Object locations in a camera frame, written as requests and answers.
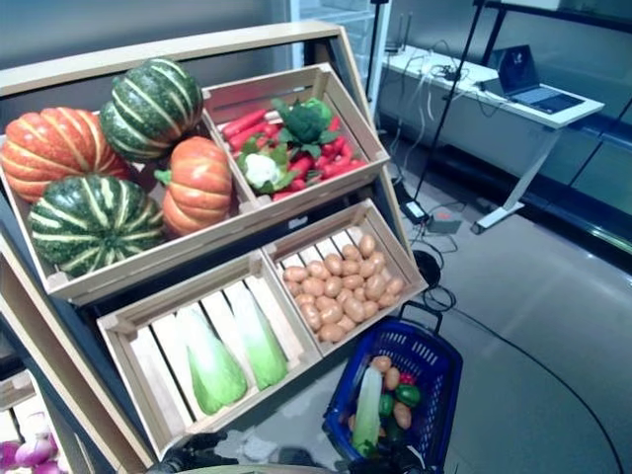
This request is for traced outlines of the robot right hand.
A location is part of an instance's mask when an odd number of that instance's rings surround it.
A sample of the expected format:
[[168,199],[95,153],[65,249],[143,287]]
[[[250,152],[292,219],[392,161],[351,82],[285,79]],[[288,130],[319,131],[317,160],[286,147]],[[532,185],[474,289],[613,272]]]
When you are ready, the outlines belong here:
[[393,445],[372,457],[357,459],[349,466],[352,474],[423,474],[432,473],[419,453],[409,446]]

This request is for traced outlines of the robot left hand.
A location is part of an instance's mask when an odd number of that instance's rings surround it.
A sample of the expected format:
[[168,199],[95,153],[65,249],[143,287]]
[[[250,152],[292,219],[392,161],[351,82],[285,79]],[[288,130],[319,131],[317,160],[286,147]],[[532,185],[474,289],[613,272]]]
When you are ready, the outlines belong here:
[[148,468],[148,473],[180,473],[222,465],[235,465],[237,458],[224,457],[215,452],[217,445],[227,439],[225,432],[187,434],[173,443],[162,459]]

